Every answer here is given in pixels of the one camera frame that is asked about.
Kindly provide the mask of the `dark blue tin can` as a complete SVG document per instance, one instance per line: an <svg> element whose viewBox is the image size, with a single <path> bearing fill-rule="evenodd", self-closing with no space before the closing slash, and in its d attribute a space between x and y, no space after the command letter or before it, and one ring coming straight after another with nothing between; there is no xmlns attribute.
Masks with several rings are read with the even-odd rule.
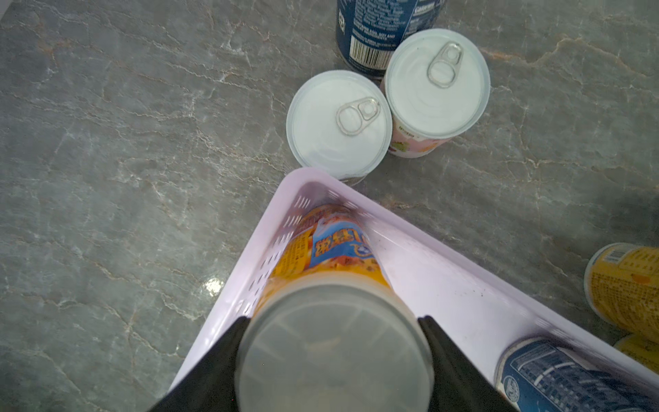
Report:
<svg viewBox="0 0 659 412"><path fill-rule="evenodd" d="M338 0L336 43L348 66L380 79L405 39L434 26L444 0Z"/></svg>

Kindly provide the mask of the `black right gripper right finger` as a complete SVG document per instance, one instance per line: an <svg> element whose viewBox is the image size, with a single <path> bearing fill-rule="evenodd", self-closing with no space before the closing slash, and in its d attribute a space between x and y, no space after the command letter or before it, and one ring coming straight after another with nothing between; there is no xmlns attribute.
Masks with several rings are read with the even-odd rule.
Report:
<svg viewBox="0 0 659 412"><path fill-rule="evenodd" d="M516 409L477 370L434 318L418 319L431 353L431 411L514 412Z"/></svg>

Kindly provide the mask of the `green labelled white-lid can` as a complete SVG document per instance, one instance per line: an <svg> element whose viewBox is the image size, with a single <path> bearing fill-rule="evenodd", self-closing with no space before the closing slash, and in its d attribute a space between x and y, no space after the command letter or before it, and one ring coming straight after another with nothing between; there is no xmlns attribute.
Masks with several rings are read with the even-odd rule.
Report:
<svg viewBox="0 0 659 412"><path fill-rule="evenodd" d="M312 77L288 108L286 136L300 166L317 168L346 185L364 180L384 159L392 138L384 94L347 70Z"/></svg>

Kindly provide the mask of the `pink labelled white-lid can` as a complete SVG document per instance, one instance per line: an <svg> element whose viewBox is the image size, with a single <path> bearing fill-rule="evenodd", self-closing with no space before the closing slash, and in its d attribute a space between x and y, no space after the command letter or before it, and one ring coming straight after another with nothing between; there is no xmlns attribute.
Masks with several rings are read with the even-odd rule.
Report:
<svg viewBox="0 0 659 412"><path fill-rule="evenodd" d="M393 120L389 152L419 158L476 124L487 107L491 78L472 41L434 28L396 48L380 87Z"/></svg>

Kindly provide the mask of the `tall can with plastic lid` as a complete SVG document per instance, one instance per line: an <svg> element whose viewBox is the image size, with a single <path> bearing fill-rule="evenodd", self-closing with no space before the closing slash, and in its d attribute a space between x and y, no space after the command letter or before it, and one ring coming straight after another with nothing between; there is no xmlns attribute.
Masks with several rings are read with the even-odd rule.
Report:
<svg viewBox="0 0 659 412"><path fill-rule="evenodd" d="M357 214L312 209L270 273L238 353L243 411L426 411L432 355Z"/></svg>

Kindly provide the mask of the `blue Progresso soup can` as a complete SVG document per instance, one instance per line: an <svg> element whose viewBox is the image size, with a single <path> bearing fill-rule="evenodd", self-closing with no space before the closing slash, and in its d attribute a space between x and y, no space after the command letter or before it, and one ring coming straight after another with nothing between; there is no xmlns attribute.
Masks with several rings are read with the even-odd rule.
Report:
<svg viewBox="0 0 659 412"><path fill-rule="evenodd" d="M501 356L495 387L518 411L657 411L657 401L545 337Z"/></svg>

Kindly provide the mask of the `yellow corn can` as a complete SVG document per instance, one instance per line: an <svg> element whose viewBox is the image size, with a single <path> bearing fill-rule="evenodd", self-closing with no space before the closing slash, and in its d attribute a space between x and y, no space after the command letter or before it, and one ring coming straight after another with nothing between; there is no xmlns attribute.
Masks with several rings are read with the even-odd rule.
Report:
<svg viewBox="0 0 659 412"><path fill-rule="evenodd" d="M658 249L613 243L597 251L583 277L591 309L604 321L658 342Z"/></svg>

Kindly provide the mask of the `purple plastic basket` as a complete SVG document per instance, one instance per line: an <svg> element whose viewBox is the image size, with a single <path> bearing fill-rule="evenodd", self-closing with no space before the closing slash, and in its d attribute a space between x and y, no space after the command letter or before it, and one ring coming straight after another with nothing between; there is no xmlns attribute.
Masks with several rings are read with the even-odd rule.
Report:
<svg viewBox="0 0 659 412"><path fill-rule="evenodd" d="M397 296L417 321L426 316L434 318L496 390L495 372L504 352L519 341L545 337L571 348L658 403L658 377L652 371L387 209L312 168L290 173L279 185L171 390L233 322L240 317L252 320L265 283L295 227L312 209L325 204L338 204L357 214Z"/></svg>

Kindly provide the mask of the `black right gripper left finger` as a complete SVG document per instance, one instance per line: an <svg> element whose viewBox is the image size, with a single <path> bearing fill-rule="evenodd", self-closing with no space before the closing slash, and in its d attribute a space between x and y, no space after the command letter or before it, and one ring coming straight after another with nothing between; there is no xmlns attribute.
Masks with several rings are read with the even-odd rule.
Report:
<svg viewBox="0 0 659 412"><path fill-rule="evenodd" d="M233 322L187 376L150 411L238 411L237 356L250 322L247 317Z"/></svg>

